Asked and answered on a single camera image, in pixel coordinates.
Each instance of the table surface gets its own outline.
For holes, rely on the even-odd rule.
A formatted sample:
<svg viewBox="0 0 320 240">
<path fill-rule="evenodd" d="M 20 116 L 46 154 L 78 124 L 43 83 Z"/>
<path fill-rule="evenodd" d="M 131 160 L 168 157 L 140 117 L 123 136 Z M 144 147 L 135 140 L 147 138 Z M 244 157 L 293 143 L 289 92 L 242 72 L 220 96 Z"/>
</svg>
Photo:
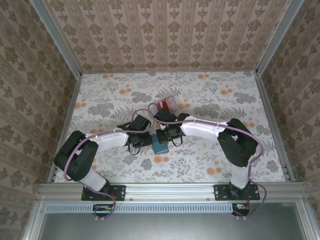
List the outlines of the table surface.
<svg viewBox="0 0 320 240">
<path fill-rule="evenodd" d="M 68 134 L 110 131 L 130 122 L 136 109 L 169 96 L 178 105 L 177 115 L 187 113 L 215 122 L 241 120 L 265 147 L 264 155 L 253 164 L 252 179 L 285 181 L 251 71 L 84 74 Z M 151 146 L 138 155 L 131 155 L 126 147 L 112 148 L 97 154 L 92 168 L 112 183 L 229 182 L 231 164 L 218 141 L 186 136 L 183 145 L 168 146 L 169 153 L 162 155 L 154 155 Z M 65 181 L 60 169 L 54 181 Z"/>
</svg>

